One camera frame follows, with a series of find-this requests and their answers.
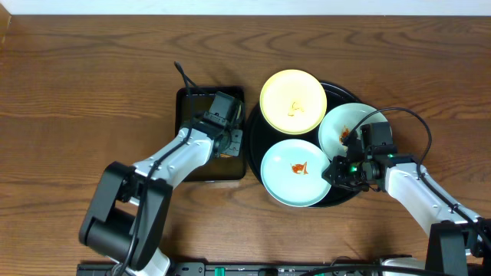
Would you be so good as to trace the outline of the light blue plate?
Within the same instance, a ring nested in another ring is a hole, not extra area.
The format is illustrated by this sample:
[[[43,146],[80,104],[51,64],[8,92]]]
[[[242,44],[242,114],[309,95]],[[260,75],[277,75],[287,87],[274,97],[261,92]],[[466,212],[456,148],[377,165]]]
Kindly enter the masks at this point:
[[[322,120],[318,130],[321,150],[329,159],[346,156],[347,147],[341,139],[346,137],[364,117],[376,109],[363,103],[342,104],[330,110]]]
[[[277,201],[292,207],[320,202],[331,190],[322,178],[330,161],[315,144],[305,140],[283,140],[262,158],[260,175],[265,189]]]

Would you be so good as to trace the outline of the light blue front plate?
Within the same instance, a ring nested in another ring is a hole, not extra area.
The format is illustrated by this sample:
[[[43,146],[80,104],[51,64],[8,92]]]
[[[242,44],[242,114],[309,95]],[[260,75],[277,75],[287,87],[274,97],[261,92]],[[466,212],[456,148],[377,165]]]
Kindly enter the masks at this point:
[[[330,161],[315,144],[305,140],[283,140],[262,158],[260,175],[265,189],[277,201],[292,207],[320,202],[331,190],[322,178]]]

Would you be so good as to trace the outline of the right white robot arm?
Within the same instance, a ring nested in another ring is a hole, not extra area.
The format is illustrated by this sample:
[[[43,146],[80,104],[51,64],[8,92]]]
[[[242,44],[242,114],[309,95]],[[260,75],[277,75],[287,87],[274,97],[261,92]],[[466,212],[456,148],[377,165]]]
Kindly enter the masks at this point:
[[[336,156],[323,179],[350,191],[375,188],[396,199],[428,234],[425,268],[449,275],[490,273],[490,221],[464,207],[392,141],[361,141]]]

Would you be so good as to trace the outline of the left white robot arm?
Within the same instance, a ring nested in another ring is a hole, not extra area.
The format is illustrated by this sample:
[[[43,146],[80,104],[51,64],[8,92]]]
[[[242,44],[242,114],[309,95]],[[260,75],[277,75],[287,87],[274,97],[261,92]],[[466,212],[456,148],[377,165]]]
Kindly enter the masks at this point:
[[[114,261],[112,275],[165,275],[159,248],[173,190],[222,154],[238,156],[243,117],[205,112],[183,123],[152,156],[106,167],[79,231],[79,241]]]

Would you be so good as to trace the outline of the round black serving tray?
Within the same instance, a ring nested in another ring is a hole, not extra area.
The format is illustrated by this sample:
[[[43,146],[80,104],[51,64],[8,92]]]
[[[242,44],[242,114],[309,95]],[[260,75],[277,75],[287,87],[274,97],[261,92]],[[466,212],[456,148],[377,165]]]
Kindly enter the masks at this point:
[[[342,86],[327,81],[322,81],[321,85],[327,97],[326,113],[342,104],[362,104],[359,97]],[[262,159],[270,147],[277,142],[288,139],[305,140],[319,146],[318,129],[319,127],[317,126],[315,129],[298,136],[281,133],[269,125],[262,115],[259,103],[256,104],[245,123],[245,138],[242,145],[244,146],[249,167],[257,180],[263,184],[260,167]],[[310,205],[310,208],[327,208],[340,205],[353,199],[359,193],[359,191],[353,192],[334,187],[330,189],[328,194],[320,202]]]

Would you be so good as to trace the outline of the black rectangular water tray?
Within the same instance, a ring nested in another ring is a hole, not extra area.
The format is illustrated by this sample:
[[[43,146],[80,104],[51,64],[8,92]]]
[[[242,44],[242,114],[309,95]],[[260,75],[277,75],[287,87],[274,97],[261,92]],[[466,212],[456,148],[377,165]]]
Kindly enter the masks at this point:
[[[193,95],[193,114],[197,117],[208,111],[217,91],[231,95],[245,101],[245,94],[241,87],[204,87],[203,92],[197,88],[190,89]],[[183,123],[190,119],[190,100],[185,88],[181,88],[176,93],[176,119],[175,133],[178,133]],[[217,181],[236,181],[246,174],[246,160],[241,146],[240,154],[237,157],[219,158],[212,155],[212,158],[203,166],[193,170],[184,182],[217,182]]]

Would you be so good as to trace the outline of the yellow plate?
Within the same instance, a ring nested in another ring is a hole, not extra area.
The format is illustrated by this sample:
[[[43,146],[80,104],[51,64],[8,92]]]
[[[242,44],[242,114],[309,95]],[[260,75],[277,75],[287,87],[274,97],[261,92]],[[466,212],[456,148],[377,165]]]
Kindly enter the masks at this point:
[[[288,69],[273,74],[263,85],[259,106],[266,122],[289,135],[317,127],[327,111],[327,96],[311,74]]]

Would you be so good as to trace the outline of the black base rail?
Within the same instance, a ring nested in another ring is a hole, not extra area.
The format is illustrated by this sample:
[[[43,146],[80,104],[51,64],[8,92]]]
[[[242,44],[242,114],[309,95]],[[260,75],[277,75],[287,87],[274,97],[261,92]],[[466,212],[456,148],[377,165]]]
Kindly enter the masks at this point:
[[[77,276],[110,276],[112,264],[79,264]],[[272,264],[203,264],[181,262],[170,265],[167,275],[171,276],[299,276],[318,270],[314,265],[272,265]]]

